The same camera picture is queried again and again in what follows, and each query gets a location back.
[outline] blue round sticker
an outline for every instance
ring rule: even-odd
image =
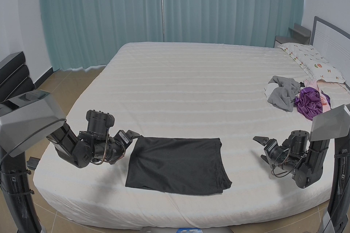
[[[176,233],[203,233],[199,228],[179,228]]]

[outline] folded garment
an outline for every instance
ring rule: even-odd
[[[227,177],[216,139],[139,137],[130,156],[126,187],[187,195],[222,193]]]
[[[274,83],[274,82],[268,83],[267,86],[265,86],[265,96],[267,99],[269,99],[272,91],[277,87],[279,87],[278,83]]]
[[[320,93],[321,103],[322,103],[322,112],[330,111],[330,98],[328,95],[324,94],[323,91],[320,91],[317,85],[317,79],[312,79],[311,81],[305,80],[304,84],[306,87],[313,87],[314,89],[318,90]]]
[[[313,87],[305,87],[300,91],[300,97],[295,97],[295,105],[299,113],[312,120],[322,113],[320,92]]]
[[[300,90],[300,83],[293,78],[279,76],[273,76],[269,83],[277,83],[278,87],[272,91],[267,101],[283,110],[293,112],[295,96]]]

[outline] floor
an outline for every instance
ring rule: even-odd
[[[91,69],[89,71],[57,71],[50,76],[40,89],[49,91],[56,98],[64,113],[68,114],[73,104],[81,93],[103,70]],[[37,143],[26,152],[27,159],[32,157],[41,158],[49,141],[46,139]],[[47,233],[136,233],[136,230],[119,230],[99,228],[93,226],[80,225],[64,217],[57,210],[52,208],[36,190],[33,184],[33,174],[29,175],[30,188],[34,190],[33,201],[40,221],[46,227]],[[328,201],[309,209],[300,214],[291,217],[273,220],[270,222],[261,222],[255,224],[243,224],[231,226],[234,233],[303,233],[309,231],[316,233]],[[0,194],[0,233],[15,233],[16,226],[7,209],[4,197]],[[350,233],[350,225],[345,228],[344,233]]]

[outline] baseboard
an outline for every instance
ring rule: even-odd
[[[39,86],[41,86],[43,82],[46,81],[47,78],[50,77],[53,73],[54,73],[54,70],[51,67],[46,71],[45,74],[43,74],[40,78],[38,78],[38,80],[34,83],[35,88],[38,88]]]

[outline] black shorts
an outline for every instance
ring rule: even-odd
[[[216,139],[139,137],[130,156],[126,187],[187,195],[222,193],[227,177]]]

